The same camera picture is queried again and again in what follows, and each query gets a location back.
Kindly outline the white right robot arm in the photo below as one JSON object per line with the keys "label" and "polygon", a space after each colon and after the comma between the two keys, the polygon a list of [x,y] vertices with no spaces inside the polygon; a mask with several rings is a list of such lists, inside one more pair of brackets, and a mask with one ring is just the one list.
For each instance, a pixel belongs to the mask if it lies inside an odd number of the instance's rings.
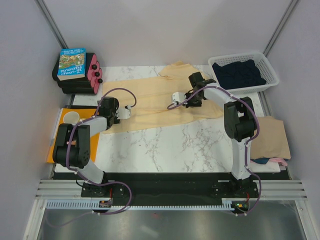
{"label": "white right robot arm", "polygon": [[253,139],[260,133],[258,118],[251,98],[239,98],[218,86],[215,80],[205,80],[200,72],[188,77],[192,91],[186,94],[186,107],[199,107],[203,100],[210,100],[223,108],[224,130],[232,143],[231,174],[236,179],[229,184],[235,197],[247,191],[243,181],[250,177],[250,150]]}

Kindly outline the yellow t-shirt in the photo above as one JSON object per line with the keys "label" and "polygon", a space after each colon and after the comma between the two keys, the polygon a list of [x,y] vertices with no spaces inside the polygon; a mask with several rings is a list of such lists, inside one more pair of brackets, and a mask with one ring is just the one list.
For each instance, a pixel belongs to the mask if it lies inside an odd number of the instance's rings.
{"label": "yellow t-shirt", "polygon": [[124,133],[151,128],[187,124],[201,119],[217,119],[224,115],[216,103],[204,100],[201,107],[173,110],[171,96],[175,92],[186,93],[192,89],[189,76],[198,69],[189,63],[178,61],[166,66],[156,77],[105,82],[103,94],[109,93],[119,101],[121,107],[135,104],[131,117],[113,125],[105,134]]}

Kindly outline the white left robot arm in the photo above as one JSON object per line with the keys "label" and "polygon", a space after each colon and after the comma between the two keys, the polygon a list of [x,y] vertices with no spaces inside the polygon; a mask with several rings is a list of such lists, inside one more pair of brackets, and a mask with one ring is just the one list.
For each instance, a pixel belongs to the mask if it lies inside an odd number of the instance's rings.
{"label": "white left robot arm", "polygon": [[91,137],[119,124],[117,110],[119,101],[104,97],[99,104],[97,116],[93,115],[79,123],[62,123],[55,137],[52,153],[54,163],[68,168],[92,185],[92,191],[99,197],[106,196],[110,185],[106,174],[91,160]]}

